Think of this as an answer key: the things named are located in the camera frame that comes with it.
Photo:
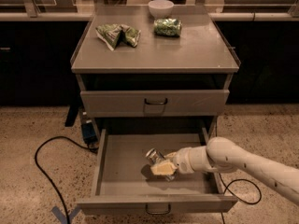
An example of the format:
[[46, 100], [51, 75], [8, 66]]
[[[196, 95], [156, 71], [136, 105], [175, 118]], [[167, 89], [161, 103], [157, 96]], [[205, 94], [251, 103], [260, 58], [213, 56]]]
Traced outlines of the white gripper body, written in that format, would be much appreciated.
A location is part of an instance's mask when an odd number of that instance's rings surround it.
[[185, 147], [176, 152], [173, 163], [183, 174], [194, 172], [207, 172], [208, 159], [205, 147]]

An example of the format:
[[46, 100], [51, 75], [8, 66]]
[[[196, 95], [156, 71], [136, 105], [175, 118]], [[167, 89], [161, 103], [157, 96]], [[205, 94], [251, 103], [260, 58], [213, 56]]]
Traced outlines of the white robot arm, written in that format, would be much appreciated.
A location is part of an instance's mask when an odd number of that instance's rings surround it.
[[146, 158], [154, 175], [167, 176], [170, 180], [176, 173], [231, 173], [240, 169], [299, 204], [298, 169], [250, 153], [223, 137], [211, 138], [205, 146], [185, 147], [166, 155], [153, 148]]

